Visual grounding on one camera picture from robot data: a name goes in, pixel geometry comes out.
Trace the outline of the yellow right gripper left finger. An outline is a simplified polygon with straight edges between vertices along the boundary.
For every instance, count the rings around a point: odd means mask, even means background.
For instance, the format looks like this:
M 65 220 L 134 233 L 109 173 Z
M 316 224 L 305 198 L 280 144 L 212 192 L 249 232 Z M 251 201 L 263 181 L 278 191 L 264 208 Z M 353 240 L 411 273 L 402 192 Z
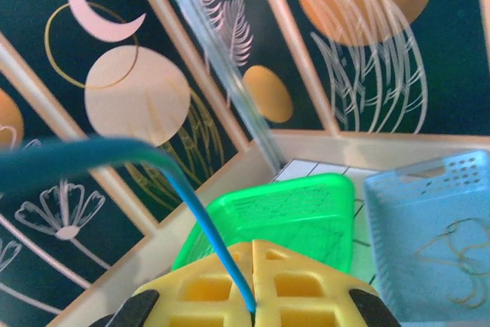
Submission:
M 243 297 L 216 254 L 174 270 L 142 286 L 158 299 L 145 326 L 251 326 Z

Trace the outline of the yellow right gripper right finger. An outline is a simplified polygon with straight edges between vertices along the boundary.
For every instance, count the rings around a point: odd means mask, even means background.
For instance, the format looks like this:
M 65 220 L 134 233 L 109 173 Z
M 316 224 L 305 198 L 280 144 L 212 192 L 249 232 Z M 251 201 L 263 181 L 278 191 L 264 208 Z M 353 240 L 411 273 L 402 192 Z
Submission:
M 255 326 L 365 326 L 352 290 L 381 299 L 353 276 L 266 240 L 253 240 Z

